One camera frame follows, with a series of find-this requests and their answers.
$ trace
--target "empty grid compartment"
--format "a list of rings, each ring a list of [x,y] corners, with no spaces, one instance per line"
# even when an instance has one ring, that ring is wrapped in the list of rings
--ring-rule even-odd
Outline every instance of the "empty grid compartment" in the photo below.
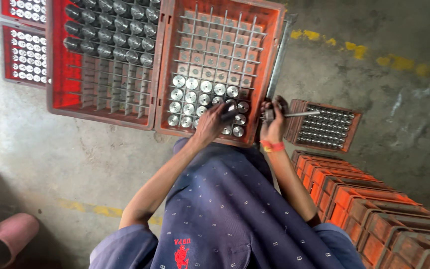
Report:
[[[50,111],[151,130],[164,23],[144,13],[159,12],[160,6],[135,0],[73,2],[53,2],[53,56],[63,60],[52,70],[57,83],[48,92]],[[133,7],[142,10],[139,19]],[[148,27],[153,31],[137,32]]]
[[[173,1],[164,38],[156,130],[190,136],[203,111],[234,103],[219,143],[250,146],[277,52],[284,9],[270,2]]]
[[[45,32],[2,23],[4,80],[45,89],[47,78],[47,40]]]

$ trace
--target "metal part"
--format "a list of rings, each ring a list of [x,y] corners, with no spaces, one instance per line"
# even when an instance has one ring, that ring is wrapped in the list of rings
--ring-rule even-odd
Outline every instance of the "metal part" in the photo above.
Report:
[[[222,83],[215,84],[214,92],[217,95],[224,95],[226,92],[225,85],[223,85]]]
[[[237,108],[238,108],[238,111],[240,113],[246,113],[248,111],[248,109],[250,108],[250,106],[248,105],[247,102],[242,101],[242,102],[238,103]]]
[[[198,102],[200,103],[200,105],[208,105],[210,104],[210,96],[208,96],[207,94],[201,94],[198,97]]]
[[[247,117],[243,114],[238,114],[235,116],[235,124],[244,125],[247,122]]]
[[[236,137],[242,137],[244,133],[245,131],[240,126],[236,126],[235,128],[233,128],[233,135]]]
[[[195,101],[197,101],[197,94],[193,91],[189,91],[185,94],[185,101],[187,103],[194,103]]]
[[[180,111],[180,109],[182,108],[181,104],[179,102],[172,102],[169,105],[169,110],[172,113],[178,113]]]
[[[232,127],[230,125],[227,125],[223,128],[222,134],[229,135],[232,132]]]
[[[182,87],[183,85],[185,85],[185,78],[183,76],[175,76],[172,80],[172,83],[176,86],[176,87]]]
[[[192,125],[192,118],[191,117],[183,117],[182,120],[180,121],[180,125],[182,125],[182,127],[184,127],[184,128],[190,127],[190,125]]]
[[[169,118],[167,119],[167,122],[169,123],[170,126],[179,125],[179,117],[177,117],[177,115],[170,115]]]
[[[185,115],[192,115],[195,113],[195,107],[192,104],[186,104],[183,106],[183,113]]]
[[[198,87],[198,80],[196,80],[193,77],[189,77],[187,79],[187,82],[185,83],[185,86],[187,87],[187,89],[197,89],[197,87]]]
[[[197,108],[197,116],[201,117],[205,112],[207,111],[207,108],[204,106],[200,106]]]

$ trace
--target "red plastic crate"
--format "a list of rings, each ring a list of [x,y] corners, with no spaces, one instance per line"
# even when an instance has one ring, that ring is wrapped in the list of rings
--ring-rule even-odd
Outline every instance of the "red plastic crate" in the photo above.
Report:
[[[7,20],[45,29],[50,6],[46,0],[0,0],[0,9],[1,16]]]
[[[1,23],[1,27],[4,80],[45,89],[47,82],[46,33],[35,28],[5,22]]]
[[[188,105],[184,98],[171,99],[170,93],[174,89],[182,90],[184,95],[192,91],[197,99],[207,94],[210,103],[206,108],[209,108],[212,99],[218,95],[210,88],[207,88],[209,92],[200,88],[202,81],[208,80],[212,87],[221,83],[225,88],[234,86],[238,89],[235,97],[229,97],[226,93],[220,95],[224,101],[231,99],[237,103],[249,103],[249,110],[244,113],[247,121],[231,125],[231,129],[242,127],[244,134],[240,137],[231,133],[220,134],[215,141],[241,147],[251,146],[260,118],[260,104],[266,96],[272,73],[284,14],[285,7],[282,4],[259,0],[168,2],[169,19],[164,38],[155,130],[162,134],[191,136],[199,117],[197,114],[170,112],[169,105],[172,102],[178,102],[181,107]],[[185,81],[195,79],[198,86],[192,84],[195,85],[194,89],[192,85],[176,87],[172,80],[178,75],[183,76]],[[197,101],[194,105],[195,110],[200,107]],[[171,115],[178,117],[178,124],[169,125],[167,119]],[[189,119],[184,121],[186,124],[191,122],[188,127],[181,125],[184,117]]]
[[[74,37],[64,30],[64,24],[71,20],[64,12],[68,4],[72,3],[69,0],[48,1],[48,6],[52,7],[47,22],[48,32],[52,33],[48,37],[48,56],[52,63],[48,66],[48,73],[53,79],[53,83],[47,85],[48,110],[59,115],[152,130],[166,2],[161,3],[153,67],[67,50],[63,40]]]

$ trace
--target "stained floor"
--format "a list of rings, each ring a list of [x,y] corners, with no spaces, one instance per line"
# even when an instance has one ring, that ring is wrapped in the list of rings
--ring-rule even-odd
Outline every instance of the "stained floor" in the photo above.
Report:
[[[277,93],[364,112],[343,157],[430,207],[430,1],[283,4],[299,16]],[[29,250],[86,268],[177,138],[52,115],[43,90],[3,81],[1,63],[0,43],[0,174],[43,224],[45,247]]]

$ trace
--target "dark metal cylinder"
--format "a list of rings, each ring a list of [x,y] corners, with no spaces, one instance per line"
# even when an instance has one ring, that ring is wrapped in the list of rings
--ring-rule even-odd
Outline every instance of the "dark metal cylinder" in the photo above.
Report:
[[[127,36],[125,34],[115,33],[112,39],[114,40],[114,43],[116,44],[116,46],[129,48],[127,43]]]
[[[152,53],[155,49],[155,42],[151,38],[144,38],[142,40],[142,48],[149,53]]]
[[[114,20],[114,24],[116,25],[117,30],[123,33],[130,33],[129,22],[123,17],[117,17]]]
[[[82,26],[80,24],[75,23],[74,21],[67,21],[64,24],[64,29],[68,34],[72,34],[77,37],[84,38],[84,35],[81,34]]]
[[[128,38],[127,43],[131,49],[135,50],[143,50],[142,48],[142,39],[138,36],[131,36]]]
[[[75,52],[82,52],[81,50],[81,40],[79,39],[75,39],[73,37],[66,37],[64,39],[64,46],[68,49],[68,50],[72,50]]]
[[[152,21],[155,24],[159,23],[159,15],[159,10],[154,7],[149,7],[145,10],[145,16],[149,19],[149,21]]]
[[[124,18],[132,18],[129,5],[122,0],[114,1],[114,11],[119,14],[119,16],[122,16]]]
[[[69,18],[79,21],[80,23],[85,23],[81,17],[81,10],[75,5],[67,5],[64,11],[69,16]]]
[[[114,45],[114,41],[112,40],[112,35],[113,35],[112,32],[105,28],[100,29],[98,33],[100,42],[106,43],[109,45]]]
[[[148,22],[144,25],[144,33],[148,37],[155,39],[157,37],[157,26],[151,22]]]
[[[128,50],[123,48],[115,48],[112,54],[114,55],[114,59],[121,62],[127,62],[126,54]]]
[[[130,13],[134,17],[134,19],[138,21],[147,21],[147,17],[145,16],[145,9],[140,5],[133,5],[130,9]]]
[[[98,44],[92,43],[92,42],[87,41],[87,40],[81,42],[82,51],[86,54],[91,55],[91,56],[97,56],[98,55],[98,52],[97,52],[98,47],[99,47]]]
[[[130,50],[126,53],[127,61],[131,64],[138,65],[140,64],[139,53],[133,50]]]
[[[87,38],[90,39],[92,41],[99,41],[98,39],[98,35],[97,35],[97,29],[90,26],[90,25],[84,25],[84,27],[82,27],[81,29],[81,33]]]
[[[144,66],[152,67],[154,63],[154,57],[150,54],[144,53],[140,56],[140,62]]]
[[[107,46],[105,44],[102,44],[97,48],[97,52],[99,53],[99,56],[102,58],[107,58],[107,59],[114,58],[112,56],[112,47],[111,46]]]

